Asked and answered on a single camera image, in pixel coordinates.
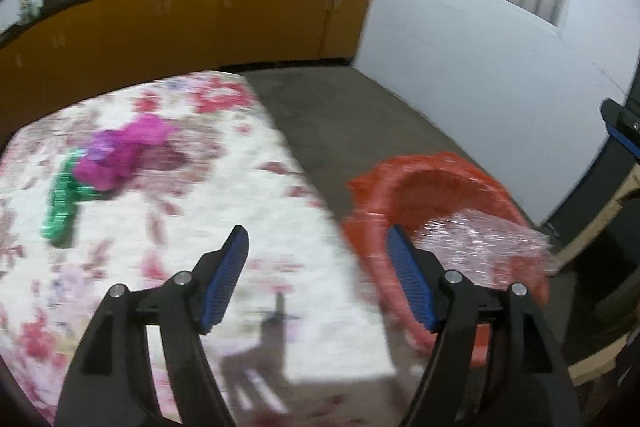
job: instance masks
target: mattress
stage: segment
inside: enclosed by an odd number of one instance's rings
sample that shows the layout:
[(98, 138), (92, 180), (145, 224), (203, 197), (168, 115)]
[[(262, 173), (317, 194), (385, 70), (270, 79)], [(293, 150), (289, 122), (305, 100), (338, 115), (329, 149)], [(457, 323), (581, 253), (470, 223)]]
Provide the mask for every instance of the mattress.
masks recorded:
[[(83, 201), (70, 240), (40, 235), (69, 153), (152, 112), (175, 128), (109, 200)], [(241, 76), (203, 71), (98, 96), (20, 130), (0, 163), (0, 355), (53, 422), (66, 369), (108, 288), (153, 287), (243, 225), (250, 252), (202, 344), (239, 426), (390, 426), (420, 374), (385, 322), (322, 198)], [(179, 420), (157, 328), (156, 392)]]

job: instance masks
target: cabinet door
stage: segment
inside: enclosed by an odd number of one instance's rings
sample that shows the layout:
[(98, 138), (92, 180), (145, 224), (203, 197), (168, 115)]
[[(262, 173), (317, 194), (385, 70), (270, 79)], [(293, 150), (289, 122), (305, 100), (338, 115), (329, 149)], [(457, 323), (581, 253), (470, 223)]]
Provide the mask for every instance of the cabinet door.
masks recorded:
[(222, 0), (224, 65), (319, 58), (329, 0)]
[(324, 32), (322, 58), (353, 58), (369, 0), (333, 0)]
[(168, 0), (166, 21), (172, 63), (167, 74), (211, 70), (220, 65), (220, 0)]
[(0, 50), (0, 139), (35, 120), (42, 108), (39, 92), (33, 92), (30, 79), (36, 64), (25, 55), (25, 35)]
[(30, 28), (24, 37), (37, 54), (34, 85), (57, 110), (104, 92), (100, 42), (102, 0), (73, 6)]
[(172, 61), (169, 0), (104, 0), (101, 31), (107, 90), (166, 76)]

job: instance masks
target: pink cloth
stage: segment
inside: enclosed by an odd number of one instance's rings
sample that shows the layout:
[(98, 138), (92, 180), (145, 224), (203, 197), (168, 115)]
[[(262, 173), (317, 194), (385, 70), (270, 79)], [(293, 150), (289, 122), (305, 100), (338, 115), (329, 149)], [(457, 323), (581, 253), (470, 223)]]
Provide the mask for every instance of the pink cloth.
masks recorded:
[(173, 131), (162, 118), (145, 113), (122, 130), (99, 132), (74, 168), (74, 177), (101, 192), (113, 190), (133, 177), (143, 150), (161, 145)]

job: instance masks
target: gray floor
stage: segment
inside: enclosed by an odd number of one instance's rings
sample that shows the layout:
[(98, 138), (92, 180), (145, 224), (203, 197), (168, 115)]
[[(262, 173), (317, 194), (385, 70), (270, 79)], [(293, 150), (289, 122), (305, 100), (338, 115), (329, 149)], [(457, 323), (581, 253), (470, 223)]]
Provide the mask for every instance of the gray floor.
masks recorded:
[(338, 219), (352, 209), (346, 184), (382, 160), (441, 151), (466, 157), (419, 113), (353, 68), (287, 68), (243, 75)]

